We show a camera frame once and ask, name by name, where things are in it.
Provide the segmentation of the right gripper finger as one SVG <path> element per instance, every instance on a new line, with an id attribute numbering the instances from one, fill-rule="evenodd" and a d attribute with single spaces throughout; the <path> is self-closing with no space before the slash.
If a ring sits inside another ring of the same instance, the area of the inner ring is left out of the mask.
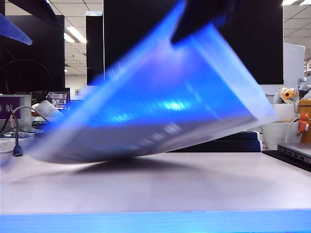
<path id="1" fill-rule="evenodd" d="M 233 11 L 232 0 L 188 0 L 171 42 L 176 44 L 210 23 L 221 28 L 229 22 Z"/>

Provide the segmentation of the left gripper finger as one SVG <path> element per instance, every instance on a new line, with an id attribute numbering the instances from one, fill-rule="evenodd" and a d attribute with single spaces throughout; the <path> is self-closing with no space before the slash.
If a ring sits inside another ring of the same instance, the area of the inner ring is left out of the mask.
<path id="1" fill-rule="evenodd" d="M 9 0 L 9 2 L 34 16 L 55 16 L 53 9 L 46 0 Z"/>
<path id="2" fill-rule="evenodd" d="M 33 43 L 32 39 L 30 39 L 21 29 L 13 24 L 3 14 L 0 15 L 0 34 L 26 45 L 31 45 Z"/>

